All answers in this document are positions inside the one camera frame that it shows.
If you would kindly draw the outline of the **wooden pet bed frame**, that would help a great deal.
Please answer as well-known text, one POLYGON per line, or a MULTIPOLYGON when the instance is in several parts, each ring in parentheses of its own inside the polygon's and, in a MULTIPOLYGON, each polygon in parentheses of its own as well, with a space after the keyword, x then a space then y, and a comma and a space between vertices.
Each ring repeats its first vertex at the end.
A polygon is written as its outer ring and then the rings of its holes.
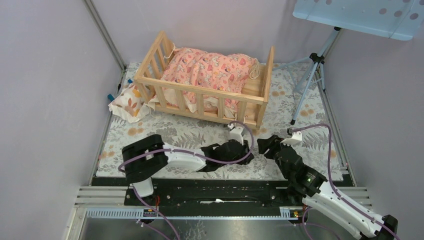
POLYGON ((237 120, 254 129, 259 129, 262 126, 270 98, 272 68, 275 55, 274 47, 269 49, 266 63, 259 63, 259 77, 256 79, 248 78, 241 93, 161 80, 166 67, 174 57, 172 53, 174 48, 178 49, 167 37, 166 33, 160 31, 136 71, 134 84, 138 87, 144 103, 148 107, 155 111, 199 120, 217 123, 229 123, 230 121, 237 120), (167 103, 164 97, 163 87, 175 90, 178 106, 167 103), (196 94, 197 111, 191 112, 187 107, 183 106, 183 91, 196 94), (217 110, 204 110, 204 94, 218 97, 217 110), (238 112, 236 112, 234 118, 224 116, 225 99, 238 101, 238 112))

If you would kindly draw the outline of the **pink patterned bed cushion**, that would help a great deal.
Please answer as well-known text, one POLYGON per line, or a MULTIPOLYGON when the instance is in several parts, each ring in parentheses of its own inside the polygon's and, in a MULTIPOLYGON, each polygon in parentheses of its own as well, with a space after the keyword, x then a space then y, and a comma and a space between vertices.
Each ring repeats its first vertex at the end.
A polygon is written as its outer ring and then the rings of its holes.
MULTIPOLYGON (((174 56, 160 80, 240 94, 248 79, 260 76, 258 60, 242 53, 223 55, 189 47, 174 48, 172 53, 174 56)), ((166 87, 162 90, 167 104, 178 107, 175 90, 166 87)), ((182 94, 183 106, 196 112, 196 94, 187 90, 182 94)), ((235 118, 237 104, 238 100, 225 98, 224 116, 235 118)), ((203 105, 205 111, 217 110, 218 97, 203 93, 203 105)))

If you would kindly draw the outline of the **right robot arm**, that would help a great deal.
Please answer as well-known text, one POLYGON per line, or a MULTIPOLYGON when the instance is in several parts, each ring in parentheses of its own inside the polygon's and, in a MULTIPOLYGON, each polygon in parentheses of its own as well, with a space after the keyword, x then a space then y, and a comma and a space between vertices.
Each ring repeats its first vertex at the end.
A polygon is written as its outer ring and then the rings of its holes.
POLYGON ((274 160, 288 180, 287 201, 293 206, 304 204, 327 216, 357 240, 395 240, 398 220, 380 215, 353 200, 332 181, 306 165, 293 149, 303 140, 302 133, 288 129, 289 137, 272 135, 257 140, 258 152, 274 160))

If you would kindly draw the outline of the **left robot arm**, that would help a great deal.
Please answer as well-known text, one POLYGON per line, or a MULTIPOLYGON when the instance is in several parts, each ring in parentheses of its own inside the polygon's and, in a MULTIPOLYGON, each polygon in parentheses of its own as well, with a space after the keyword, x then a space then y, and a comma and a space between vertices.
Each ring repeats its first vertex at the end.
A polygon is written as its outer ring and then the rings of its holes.
POLYGON ((123 162, 118 170, 144 206, 155 200, 152 176, 165 167, 184 168, 193 172, 214 172, 226 165, 247 165, 254 159, 255 138, 249 127, 239 121, 228 124, 229 139, 199 149, 177 147, 153 134, 122 149, 123 162))

